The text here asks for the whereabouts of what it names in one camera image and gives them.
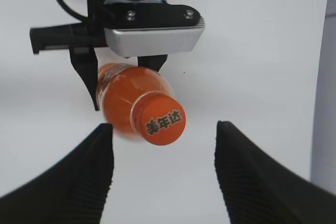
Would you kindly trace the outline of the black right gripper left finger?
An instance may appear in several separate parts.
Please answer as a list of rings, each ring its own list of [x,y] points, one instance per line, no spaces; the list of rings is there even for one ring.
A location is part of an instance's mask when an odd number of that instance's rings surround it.
[[[100,124],[38,177],[1,197],[1,223],[100,223],[112,184],[113,127]]]

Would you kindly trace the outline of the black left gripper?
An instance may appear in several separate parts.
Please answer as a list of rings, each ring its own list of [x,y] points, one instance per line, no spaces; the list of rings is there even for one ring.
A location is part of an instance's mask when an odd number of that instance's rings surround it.
[[[84,82],[93,102],[97,103],[98,59],[94,48],[108,47],[104,29],[148,29],[192,27],[201,14],[188,5],[174,5],[167,0],[87,0],[87,16],[71,9],[64,0],[56,0],[74,17],[75,24],[32,28],[32,51],[69,49],[70,62]],[[138,66],[159,72],[168,55],[138,57]]]

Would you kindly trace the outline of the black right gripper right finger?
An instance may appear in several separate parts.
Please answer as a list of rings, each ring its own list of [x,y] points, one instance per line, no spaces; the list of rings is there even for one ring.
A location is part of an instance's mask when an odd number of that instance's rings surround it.
[[[335,223],[335,195],[274,160],[233,123],[216,127],[214,166],[230,223]]]

